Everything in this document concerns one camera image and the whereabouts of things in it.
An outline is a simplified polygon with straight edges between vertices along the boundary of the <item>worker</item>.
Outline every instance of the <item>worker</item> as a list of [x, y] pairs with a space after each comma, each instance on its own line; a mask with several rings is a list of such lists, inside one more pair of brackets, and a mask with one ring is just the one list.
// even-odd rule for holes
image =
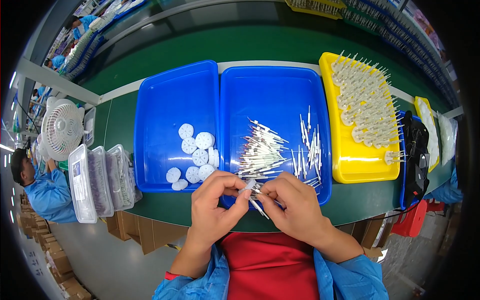
[[[229, 231], [249, 209], [251, 190], [215, 171], [192, 194], [192, 226], [158, 299], [388, 299], [380, 264], [322, 215], [313, 187], [292, 174], [266, 182], [258, 200], [282, 232]], [[222, 195], [237, 197], [230, 209]], [[285, 210], [274, 202], [277, 199]]]
[[41, 97], [43, 95], [43, 93], [45, 92], [45, 85], [42, 84], [38, 89], [34, 89], [33, 92], [32, 92], [32, 96], [34, 97]]
[[56, 71], [65, 62], [65, 55], [57, 55], [52, 59], [46, 59], [43, 63], [44, 66]]
[[65, 29], [70, 30], [73, 29], [73, 38], [75, 38], [74, 43], [77, 44], [78, 40], [84, 35], [84, 33], [88, 30], [90, 23], [93, 22], [98, 17], [95, 17], [91, 14], [86, 15], [83, 18], [78, 18], [77, 16], [70, 16], [70, 19], [65, 26]]
[[13, 180], [24, 187], [33, 210], [42, 218], [57, 223], [76, 222], [72, 196], [65, 175], [55, 161], [48, 162], [50, 174], [38, 176], [37, 161], [28, 158], [26, 149], [16, 149], [12, 155]]

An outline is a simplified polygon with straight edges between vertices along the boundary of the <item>yellow tray with components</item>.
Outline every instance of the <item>yellow tray with components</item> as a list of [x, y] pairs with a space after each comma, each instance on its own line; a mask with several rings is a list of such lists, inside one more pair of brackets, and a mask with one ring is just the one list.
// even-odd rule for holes
[[[415, 96], [415, 102], [413, 102], [413, 104], [415, 105], [415, 109], [417, 110], [417, 115], [420, 117], [422, 123], [425, 124], [425, 120], [422, 119], [422, 117], [421, 117], [419, 101], [423, 101], [427, 105], [428, 110], [430, 111], [430, 118], [432, 119], [433, 125], [435, 126], [435, 119], [433, 118], [432, 108], [430, 107], [430, 102], [428, 102], [427, 98], [422, 98], [422, 97]], [[440, 162], [440, 155], [438, 156], [437, 161], [433, 164], [433, 166], [430, 166], [428, 168], [428, 172], [430, 173], [433, 169], [435, 169], [435, 167], [438, 165], [439, 162]]]
[[399, 144], [377, 149], [374, 146], [367, 147], [364, 143], [356, 143], [351, 134], [353, 125], [345, 126], [340, 120], [342, 110], [338, 108], [336, 101], [340, 88], [333, 83], [331, 69], [331, 64], [337, 57], [338, 54], [324, 52], [319, 60], [330, 117], [333, 178], [341, 183], [394, 180], [400, 173], [400, 163], [387, 165], [384, 158], [386, 151], [399, 151]]

